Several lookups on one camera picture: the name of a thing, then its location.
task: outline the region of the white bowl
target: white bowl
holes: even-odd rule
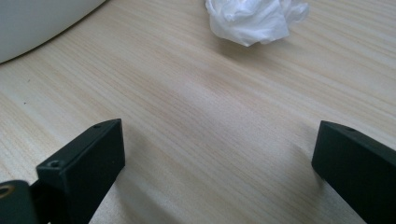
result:
[[[0,0],[0,63],[65,30],[105,0]]]

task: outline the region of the table surface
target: table surface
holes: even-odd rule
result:
[[[1,181],[121,118],[126,167],[92,223],[363,223],[310,161],[321,120],[396,148],[396,2],[307,2],[245,48],[203,0],[111,0],[0,64]]]

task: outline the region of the light wood grain surface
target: light wood grain surface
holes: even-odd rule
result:
[[[319,122],[396,148],[396,2],[309,0],[291,36],[215,37],[203,0],[110,0],[0,64],[0,180],[121,118],[92,223],[363,223],[313,171]]]

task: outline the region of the black plastic object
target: black plastic object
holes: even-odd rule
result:
[[[396,223],[396,151],[322,121],[312,166],[367,223]]]
[[[93,125],[40,163],[30,188],[0,184],[0,223],[89,223],[124,165],[121,120]]]

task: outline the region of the white paper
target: white paper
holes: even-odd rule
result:
[[[206,0],[206,8],[216,36],[246,47],[288,36],[309,10],[301,0]]]

